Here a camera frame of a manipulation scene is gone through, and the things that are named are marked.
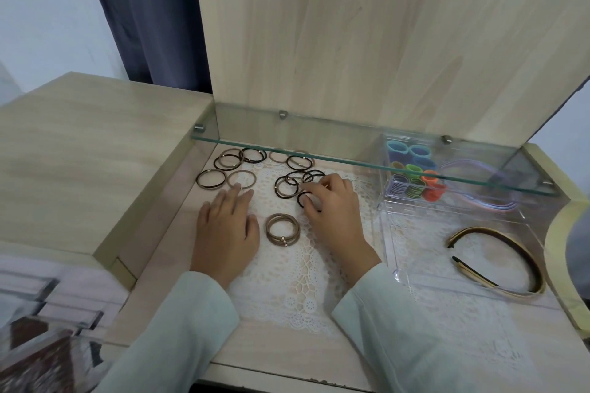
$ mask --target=white wall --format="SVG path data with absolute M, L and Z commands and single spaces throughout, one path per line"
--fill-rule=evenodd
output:
M 23 92 L 69 71 L 127 79 L 99 0 L 0 0 L 0 62 Z
M 590 197 L 590 83 L 576 92 L 530 142 L 538 144 Z M 590 210 L 574 226 L 566 255 L 573 283 L 581 296 L 590 299 Z

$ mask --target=light green sleeve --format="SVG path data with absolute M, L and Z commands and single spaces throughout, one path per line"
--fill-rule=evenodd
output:
M 476 392 L 434 325 L 385 264 L 369 270 L 332 312 L 334 320 L 395 393 Z
M 202 273 L 185 272 L 148 328 L 95 392 L 187 393 L 239 320 L 230 298 L 216 281 Z

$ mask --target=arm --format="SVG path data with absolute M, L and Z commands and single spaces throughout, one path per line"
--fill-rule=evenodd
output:
M 260 231 L 238 196 L 240 184 L 204 203 L 196 222 L 191 271 L 181 275 L 148 328 L 100 382 L 96 392 L 187 392 L 217 354 L 239 317 L 225 293 L 252 261 Z
M 314 232 L 336 256 L 351 289 L 332 312 L 387 390 L 396 393 L 474 392 L 460 358 L 402 284 L 365 241 L 359 201 L 349 180 L 330 174 L 304 189 L 321 201 L 321 212 L 303 196 Z
M 389 391 L 476 391 L 458 355 L 385 264 L 369 270 L 332 316 Z
M 96 392 L 188 392 L 238 322 L 230 298 L 215 280 L 185 272 Z

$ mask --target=person's left hand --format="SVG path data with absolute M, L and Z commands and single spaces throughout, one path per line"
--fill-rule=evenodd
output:
M 210 276 L 224 289 L 244 271 L 260 245 L 258 221 L 248 215 L 254 190 L 239 193 L 240 184 L 228 192 L 220 190 L 211 204 L 203 204 L 196 220 L 191 270 Z

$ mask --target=finger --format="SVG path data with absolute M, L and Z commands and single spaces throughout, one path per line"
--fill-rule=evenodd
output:
M 246 223 L 246 243 L 253 246 L 258 250 L 260 246 L 260 226 L 258 225 L 258 219 L 256 215 L 250 214 Z
M 235 200 L 240 194 L 240 188 L 242 186 L 240 184 L 235 184 L 231 190 L 227 192 L 227 196 L 225 196 L 224 201 L 221 203 L 221 208 L 219 209 L 220 213 L 223 214 L 232 214 L 235 207 Z
M 344 179 L 344 188 L 346 188 L 347 191 L 354 191 L 355 189 L 352 186 L 352 182 L 350 182 L 348 179 Z
M 342 181 L 342 177 L 340 177 L 336 173 L 328 174 L 327 176 L 322 177 L 320 180 L 320 184 L 325 187 L 329 187 L 331 191 L 335 191 L 337 193 L 341 193 L 346 189 L 344 188 L 344 182 Z
M 309 219 L 312 224 L 320 218 L 316 206 L 308 195 L 304 194 L 301 196 L 301 203 L 303 204 L 303 212 L 305 213 L 305 216 L 307 216 L 307 219 Z
M 303 188 L 305 191 L 309 191 L 310 193 L 316 195 L 322 203 L 324 203 L 330 195 L 330 190 L 326 188 L 324 185 L 321 185 L 317 182 L 306 182 L 304 184 L 301 184 L 301 188 Z
M 219 190 L 217 196 L 215 196 L 215 199 L 213 199 L 213 202 L 211 203 L 211 208 L 209 210 L 209 218 L 213 218 L 219 214 L 219 209 L 221 208 L 221 204 L 225 199 L 225 194 L 225 189 Z
M 246 222 L 246 215 L 248 214 L 248 207 L 250 206 L 252 196 L 254 196 L 254 190 L 249 189 L 243 195 L 239 196 L 235 202 L 234 216 L 243 218 L 244 222 Z
M 207 225 L 207 221 L 209 220 L 209 202 L 203 203 L 201 209 L 199 210 L 199 216 L 196 217 L 196 229 L 199 230 Z

